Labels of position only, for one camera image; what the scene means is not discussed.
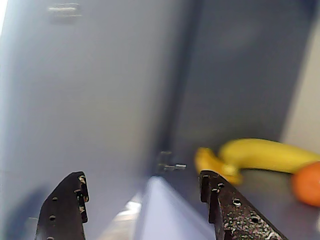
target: gray panel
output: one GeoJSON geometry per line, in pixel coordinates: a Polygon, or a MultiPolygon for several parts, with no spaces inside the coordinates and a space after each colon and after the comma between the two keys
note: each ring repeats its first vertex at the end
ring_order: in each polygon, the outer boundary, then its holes
{"type": "Polygon", "coordinates": [[[216,149],[234,138],[279,139],[312,13],[299,0],[204,1],[174,152],[216,149]]]}
{"type": "Polygon", "coordinates": [[[52,21],[54,0],[9,0],[1,36],[1,239],[70,172],[84,171],[88,239],[151,175],[158,129],[188,12],[184,0],[78,0],[82,17],[52,21]]]}

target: yellow banana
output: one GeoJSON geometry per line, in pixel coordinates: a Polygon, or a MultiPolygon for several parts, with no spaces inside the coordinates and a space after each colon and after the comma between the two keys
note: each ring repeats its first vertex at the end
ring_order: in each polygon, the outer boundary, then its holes
{"type": "Polygon", "coordinates": [[[294,174],[304,166],[320,161],[320,155],[280,142],[243,138],[227,142],[218,158],[209,148],[200,147],[195,155],[198,173],[211,170],[232,184],[240,184],[240,169],[263,169],[294,174]]]}
{"type": "Polygon", "coordinates": [[[210,148],[198,148],[195,154],[194,163],[198,173],[203,170],[211,170],[224,177],[229,183],[240,184],[242,182],[242,176],[240,174],[227,175],[224,173],[225,164],[215,156],[210,148]]]}
{"type": "Polygon", "coordinates": [[[280,142],[243,138],[227,142],[218,153],[223,172],[237,176],[239,169],[264,169],[294,174],[320,160],[320,155],[280,142]]]}

